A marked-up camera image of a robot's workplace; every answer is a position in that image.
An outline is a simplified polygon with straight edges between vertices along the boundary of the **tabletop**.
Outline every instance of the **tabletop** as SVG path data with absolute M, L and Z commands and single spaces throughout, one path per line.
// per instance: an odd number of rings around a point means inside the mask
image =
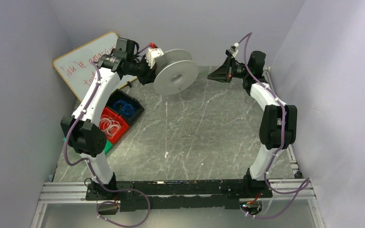
M 241 179 L 255 161 L 261 143 L 263 111 L 242 88 L 207 80 L 215 67 L 200 67 L 196 81 L 178 94 L 156 94 L 153 84 L 133 82 L 122 91 L 137 99 L 143 114 L 107 153 L 119 181 Z M 71 161 L 80 159 L 68 150 Z M 271 178 L 294 178 L 283 151 Z M 91 177 L 84 162 L 69 167 L 59 158 L 54 181 Z

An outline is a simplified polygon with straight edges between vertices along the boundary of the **cable connector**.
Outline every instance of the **cable connector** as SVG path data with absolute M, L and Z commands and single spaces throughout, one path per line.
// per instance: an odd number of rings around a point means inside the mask
M 269 84 L 264 85 L 265 87 L 263 87 L 265 90 L 268 90 L 270 88 Z
M 230 48 L 226 50 L 226 54 L 232 56 L 233 58 L 236 58 L 237 53 L 239 52 L 239 50 L 237 50 L 238 46 L 239 46 L 238 43 L 235 43 L 233 46 L 230 46 Z

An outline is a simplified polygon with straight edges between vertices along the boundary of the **floor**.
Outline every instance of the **floor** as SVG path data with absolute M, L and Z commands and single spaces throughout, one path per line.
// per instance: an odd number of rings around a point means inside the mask
M 260 148 L 262 109 L 242 89 L 207 80 L 215 67 L 201 67 L 197 80 L 179 94 L 161 96 L 153 85 L 122 90 L 145 108 L 112 150 L 107 160 L 119 181 L 210 180 L 242 178 Z M 69 158 L 80 158 L 73 150 Z M 293 178 L 286 152 L 270 171 L 271 178 Z M 58 161 L 54 181 L 83 181 L 90 177 L 85 163 Z
M 275 200 L 266 213 L 260 216 L 271 216 L 280 212 L 287 201 Z M 122 212 L 106 216 L 115 222 L 132 225 L 144 218 L 146 210 Z M 96 205 L 63 204 L 49 205 L 42 228 L 114 228 L 111 223 L 96 219 Z M 253 219 L 246 217 L 240 210 L 224 208 L 194 209 L 157 209 L 151 210 L 147 221 L 139 228 L 315 228 L 313 216 L 307 200 L 296 200 L 290 208 L 275 219 Z

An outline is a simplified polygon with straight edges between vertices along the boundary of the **green object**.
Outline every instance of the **green object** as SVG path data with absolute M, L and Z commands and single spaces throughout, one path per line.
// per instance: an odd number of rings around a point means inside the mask
M 107 140 L 107 142 L 106 142 L 106 146 L 104 147 L 104 154 L 107 154 L 113 146 L 114 146 L 114 145 L 112 145 L 112 144 L 110 143 L 110 141 L 109 141 L 109 140 Z

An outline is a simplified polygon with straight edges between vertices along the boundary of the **black storage box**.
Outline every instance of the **black storage box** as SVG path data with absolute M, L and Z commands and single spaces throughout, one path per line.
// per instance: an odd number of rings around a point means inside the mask
M 119 100 L 124 100 L 134 107 L 135 112 L 132 116 L 122 115 L 121 113 L 119 113 L 117 110 L 114 109 L 114 103 Z M 138 119 L 138 117 L 144 112 L 144 108 L 142 107 L 142 105 L 139 103 L 138 100 L 122 92 L 119 89 L 116 89 L 113 92 L 113 94 L 111 94 L 111 96 L 107 101 L 106 107 L 109 108 L 111 111 L 117 113 L 120 117 L 122 117 L 129 126 L 134 124 Z

